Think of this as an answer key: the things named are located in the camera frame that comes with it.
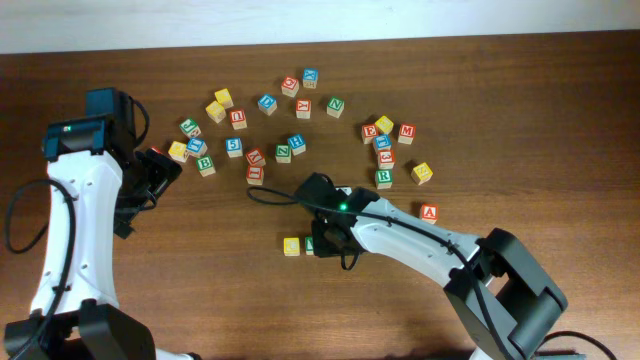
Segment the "green V block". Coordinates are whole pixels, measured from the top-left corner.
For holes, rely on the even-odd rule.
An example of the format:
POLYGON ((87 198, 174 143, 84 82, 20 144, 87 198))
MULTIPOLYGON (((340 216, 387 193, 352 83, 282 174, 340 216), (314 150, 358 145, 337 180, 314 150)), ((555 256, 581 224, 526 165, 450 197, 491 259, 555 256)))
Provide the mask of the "green V block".
POLYGON ((311 236, 307 236, 305 238, 305 252, 307 255, 314 254, 314 244, 313 244, 313 238, 311 236))

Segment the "yellow C block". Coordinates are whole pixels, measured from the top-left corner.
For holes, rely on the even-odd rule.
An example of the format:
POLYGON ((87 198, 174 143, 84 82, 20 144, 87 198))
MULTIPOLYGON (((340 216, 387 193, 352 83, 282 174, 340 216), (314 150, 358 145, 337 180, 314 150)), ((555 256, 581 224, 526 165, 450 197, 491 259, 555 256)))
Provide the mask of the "yellow C block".
POLYGON ((285 256, 299 256, 301 253, 300 239, 297 237, 284 238, 283 253, 285 256))

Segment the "green R block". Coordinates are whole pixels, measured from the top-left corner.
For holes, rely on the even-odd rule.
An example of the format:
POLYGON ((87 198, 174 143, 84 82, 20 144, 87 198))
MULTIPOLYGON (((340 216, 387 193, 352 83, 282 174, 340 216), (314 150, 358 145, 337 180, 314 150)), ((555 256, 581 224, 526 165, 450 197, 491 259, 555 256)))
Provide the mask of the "green R block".
POLYGON ((380 169, 375 172, 375 184, 378 190, 389 189, 393 185, 393 175, 390 169, 380 169))

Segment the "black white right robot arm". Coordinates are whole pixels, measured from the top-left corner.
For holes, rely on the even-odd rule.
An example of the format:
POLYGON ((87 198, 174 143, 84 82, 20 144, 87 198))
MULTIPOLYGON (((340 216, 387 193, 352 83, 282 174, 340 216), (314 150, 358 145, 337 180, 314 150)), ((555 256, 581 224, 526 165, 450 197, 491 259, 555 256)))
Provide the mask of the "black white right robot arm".
POLYGON ((461 234, 426 223, 362 188, 315 190, 320 254, 392 258, 443 288, 479 353, 528 359, 568 306, 559 287, 513 234, 461 234))

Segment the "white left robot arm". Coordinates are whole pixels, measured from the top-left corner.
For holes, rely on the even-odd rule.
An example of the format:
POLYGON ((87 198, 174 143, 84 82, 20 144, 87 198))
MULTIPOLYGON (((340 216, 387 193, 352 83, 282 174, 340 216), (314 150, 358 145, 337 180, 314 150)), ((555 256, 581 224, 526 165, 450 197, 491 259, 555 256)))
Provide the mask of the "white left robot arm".
POLYGON ((27 319, 9 323, 12 359, 172 359, 119 308, 113 241, 153 209, 179 176, 164 155, 138 152, 131 116, 102 113, 52 124, 43 140, 50 190, 46 254, 27 319))

